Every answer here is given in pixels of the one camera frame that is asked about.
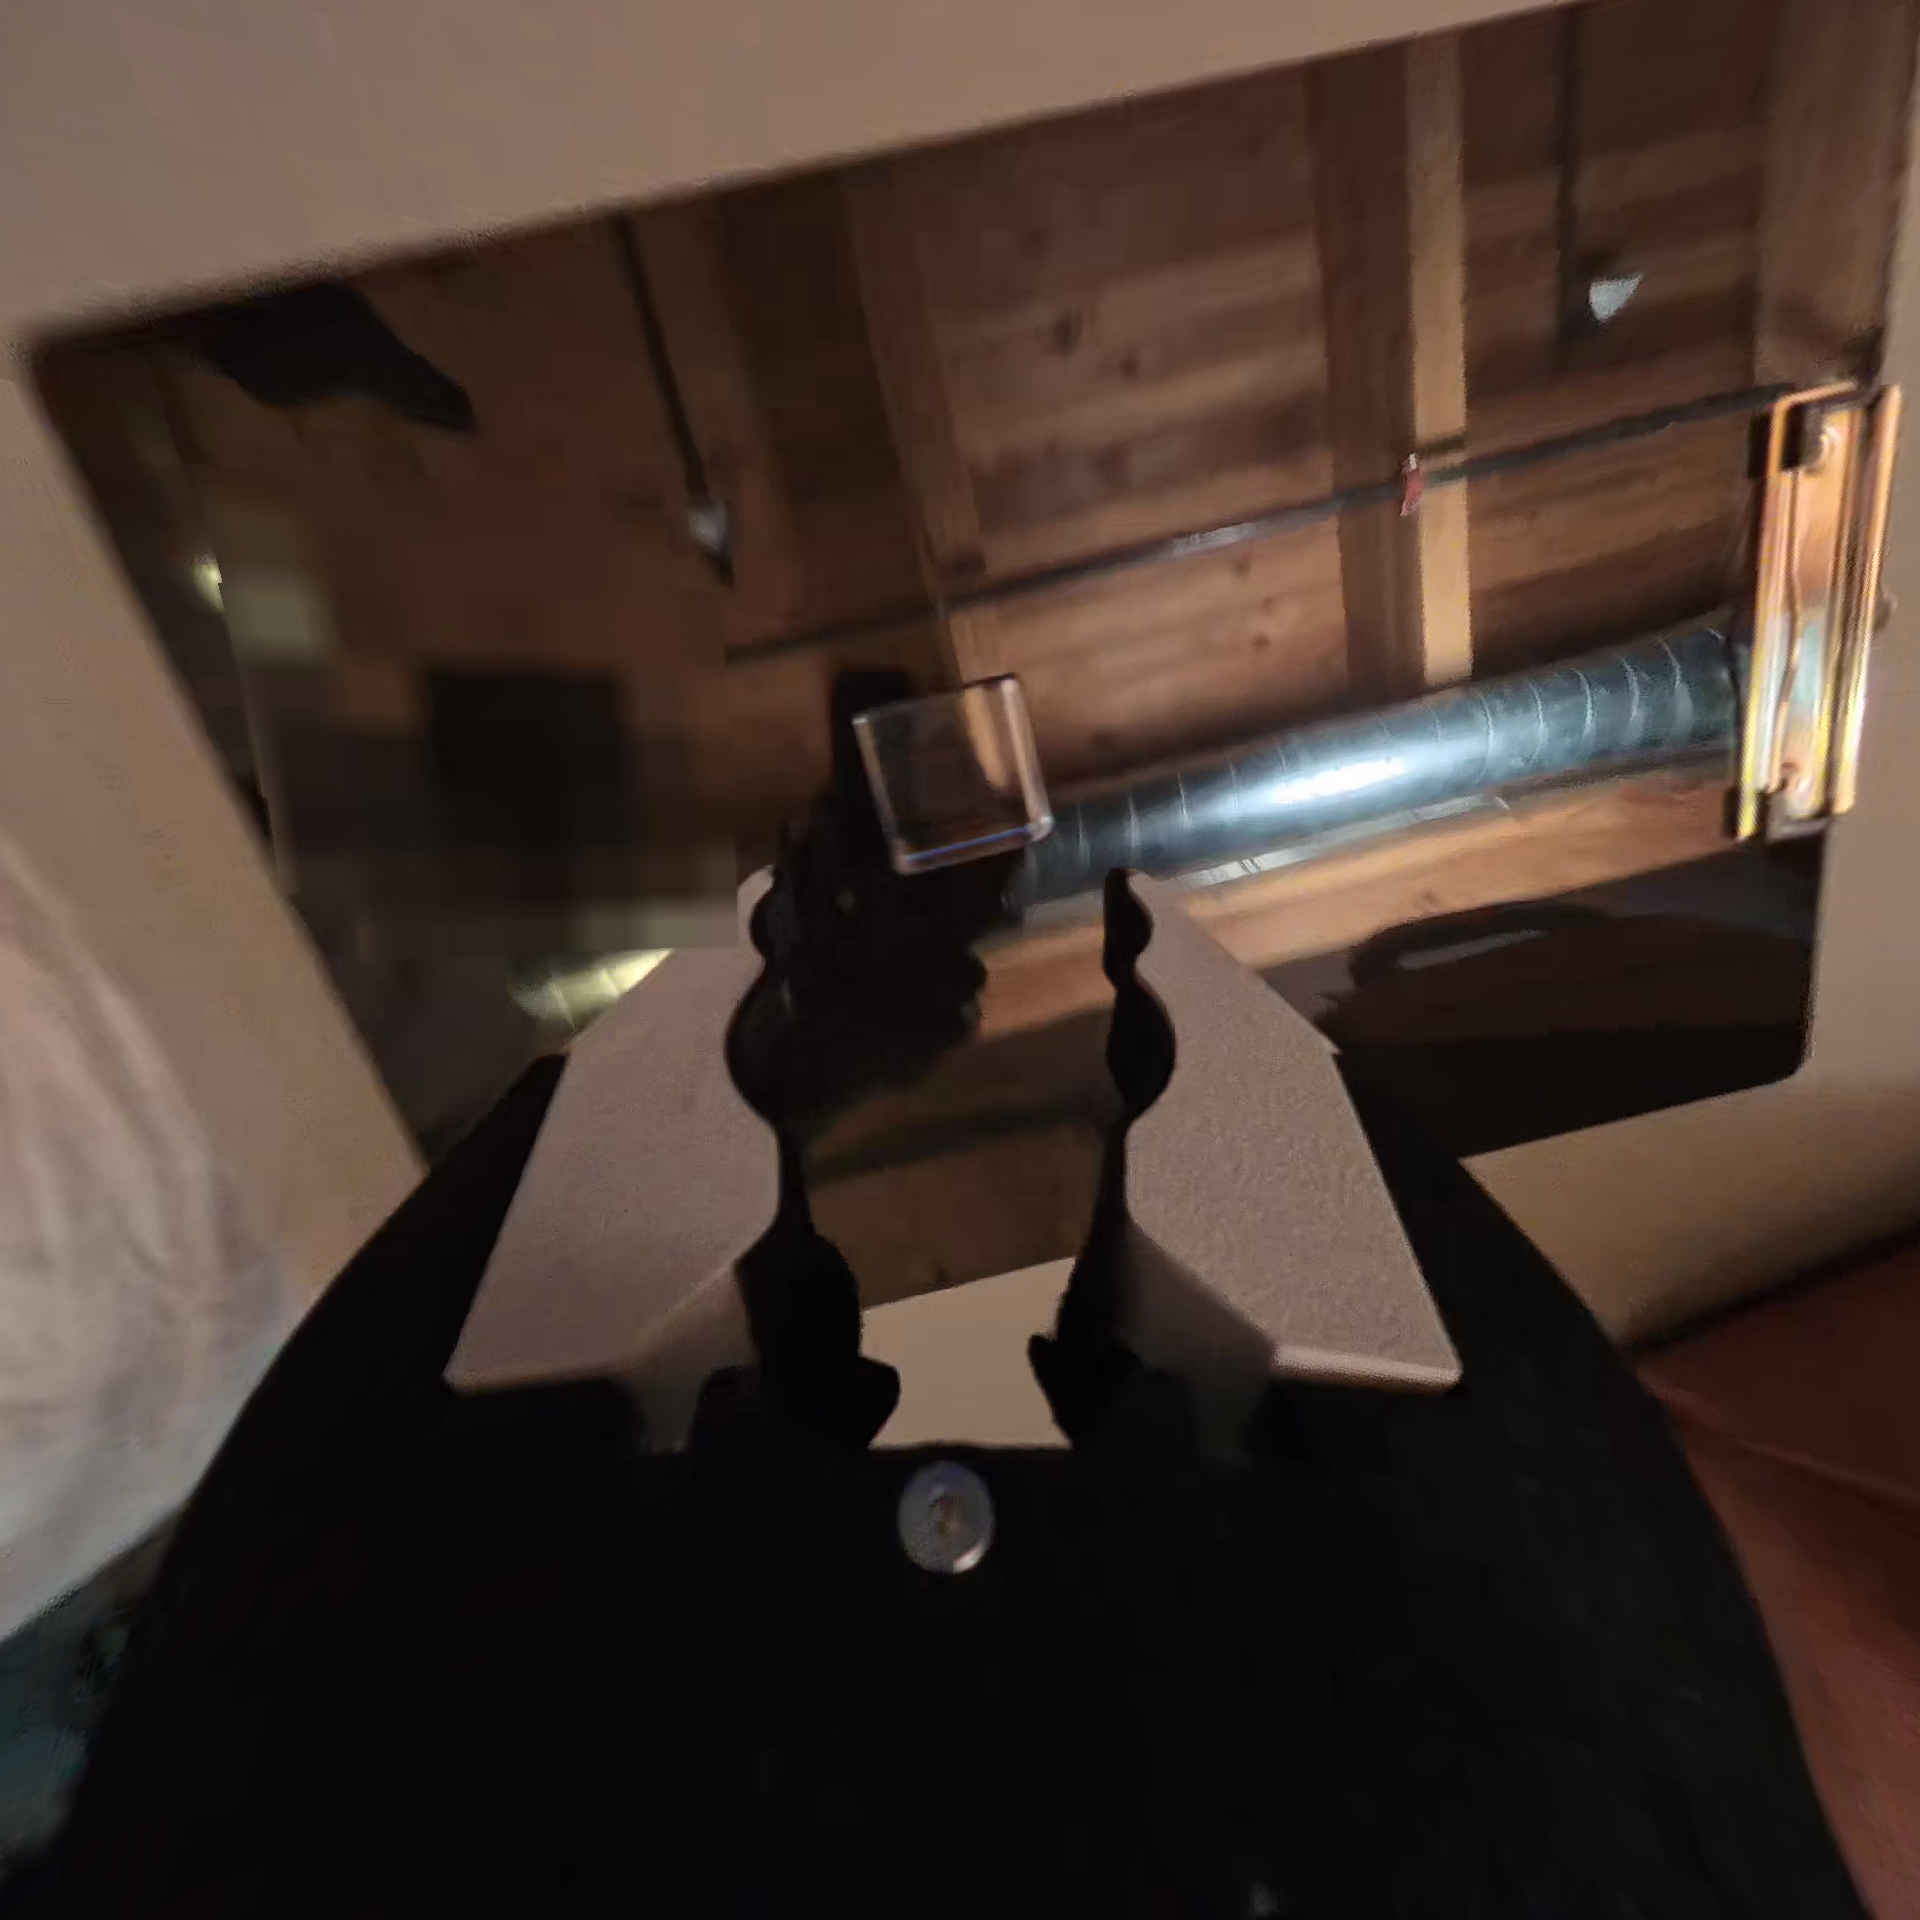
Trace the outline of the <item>clear acrylic cube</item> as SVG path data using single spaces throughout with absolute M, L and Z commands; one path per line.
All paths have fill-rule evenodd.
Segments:
M 1054 833 L 1017 676 L 870 708 L 853 716 L 853 742 L 889 867 L 904 877 L 1024 852 Z

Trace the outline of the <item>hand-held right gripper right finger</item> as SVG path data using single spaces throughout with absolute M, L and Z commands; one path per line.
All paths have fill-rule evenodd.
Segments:
M 1134 868 L 1101 890 L 1117 1109 L 1046 1337 L 1203 1396 L 1270 1379 L 1446 1394 L 1464 1375 L 1327 1038 Z

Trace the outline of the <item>brass bracket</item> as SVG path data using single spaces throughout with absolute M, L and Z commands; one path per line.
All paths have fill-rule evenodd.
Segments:
M 1856 802 L 1904 392 L 1830 381 L 1755 426 L 1755 571 L 1732 831 L 1785 841 Z

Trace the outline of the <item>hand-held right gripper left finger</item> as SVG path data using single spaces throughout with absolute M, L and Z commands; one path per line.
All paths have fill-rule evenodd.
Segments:
M 727 1044 L 762 974 L 752 922 L 772 883 L 741 883 L 731 943 L 665 952 L 567 1046 L 451 1388 L 697 1390 L 756 1355 L 741 1266 L 776 1225 L 784 1168 Z

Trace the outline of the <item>mirror panel in desk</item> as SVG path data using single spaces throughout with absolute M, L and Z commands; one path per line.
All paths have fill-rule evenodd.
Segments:
M 1915 5 L 1552 5 L 892 152 L 105 288 L 4 415 L 4 831 L 296 1308 L 729 931 L 845 670 L 1012 676 L 1060 826 L 1730 685 L 1915 239 Z

